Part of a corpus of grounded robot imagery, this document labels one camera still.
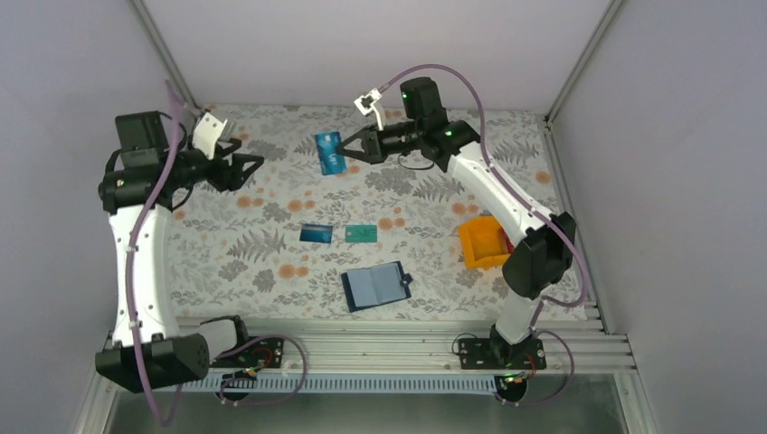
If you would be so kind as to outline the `dark blue credit card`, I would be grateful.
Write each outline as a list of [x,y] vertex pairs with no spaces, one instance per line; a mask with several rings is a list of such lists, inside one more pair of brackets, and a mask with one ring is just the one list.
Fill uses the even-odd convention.
[[337,131],[314,135],[322,175],[343,175],[347,172],[346,160],[337,153],[341,135]]

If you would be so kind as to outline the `teal credit card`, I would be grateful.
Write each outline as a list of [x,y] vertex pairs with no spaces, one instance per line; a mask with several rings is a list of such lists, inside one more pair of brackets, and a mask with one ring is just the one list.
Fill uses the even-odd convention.
[[347,225],[345,229],[345,241],[348,243],[376,243],[378,240],[378,227],[370,224]]

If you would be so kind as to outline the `blue leather card holder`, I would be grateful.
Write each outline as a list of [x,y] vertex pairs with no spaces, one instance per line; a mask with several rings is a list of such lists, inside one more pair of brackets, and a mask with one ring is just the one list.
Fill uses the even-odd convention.
[[350,269],[341,274],[341,282],[350,313],[381,307],[412,297],[412,275],[400,261],[369,268]]

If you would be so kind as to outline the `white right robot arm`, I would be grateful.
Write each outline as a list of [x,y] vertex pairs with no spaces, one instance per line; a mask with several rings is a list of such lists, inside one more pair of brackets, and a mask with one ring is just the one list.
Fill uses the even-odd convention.
[[554,214],[526,193],[489,155],[481,143],[483,134],[464,120],[449,120],[433,79],[407,80],[400,92],[406,119],[396,124],[386,122],[380,90],[357,97],[355,107],[375,122],[336,151],[370,165],[419,151],[475,194],[496,219],[513,250],[502,267],[509,293],[491,328],[489,353],[496,365],[511,368],[523,359],[524,344],[534,336],[543,291],[573,264],[575,220],[567,212]]

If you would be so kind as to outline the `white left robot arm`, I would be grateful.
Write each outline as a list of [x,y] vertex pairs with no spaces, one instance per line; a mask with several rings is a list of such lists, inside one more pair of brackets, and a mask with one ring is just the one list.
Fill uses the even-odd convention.
[[117,253],[118,312],[111,344],[95,355],[95,368],[130,392],[202,380],[216,356],[230,366],[251,356],[237,315],[181,331],[169,292],[168,228],[177,190],[208,183],[218,192],[235,192],[264,159],[239,153],[233,122],[209,111],[171,147],[166,117],[160,111],[116,117],[120,148],[99,184]]

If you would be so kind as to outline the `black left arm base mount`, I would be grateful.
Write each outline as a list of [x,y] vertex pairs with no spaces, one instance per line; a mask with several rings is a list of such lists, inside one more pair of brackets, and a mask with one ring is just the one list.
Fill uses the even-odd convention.
[[208,345],[212,368],[258,370],[281,367],[285,340],[276,336],[267,337],[242,349],[256,336],[250,336],[248,327],[238,315],[205,320],[197,332]]

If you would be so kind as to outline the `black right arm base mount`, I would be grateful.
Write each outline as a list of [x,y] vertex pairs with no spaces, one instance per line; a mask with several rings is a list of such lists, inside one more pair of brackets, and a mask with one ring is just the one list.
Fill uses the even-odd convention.
[[502,338],[461,337],[454,344],[460,367],[470,371],[530,371],[547,368],[543,342],[528,336],[518,344]]

